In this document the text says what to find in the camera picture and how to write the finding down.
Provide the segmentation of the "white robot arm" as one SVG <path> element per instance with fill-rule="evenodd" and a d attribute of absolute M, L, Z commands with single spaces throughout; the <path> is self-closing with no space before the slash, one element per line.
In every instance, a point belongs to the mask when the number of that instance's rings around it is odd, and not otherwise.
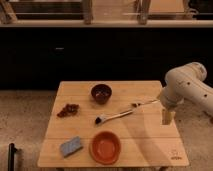
<path fill-rule="evenodd" d="M 213 114 L 213 88 L 206 85 L 205 66 L 191 62 L 169 70 L 165 75 L 166 86 L 158 95 L 162 109 L 162 124 L 169 125 L 175 108 L 185 99 L 200 106 L 205 112 Z"/>

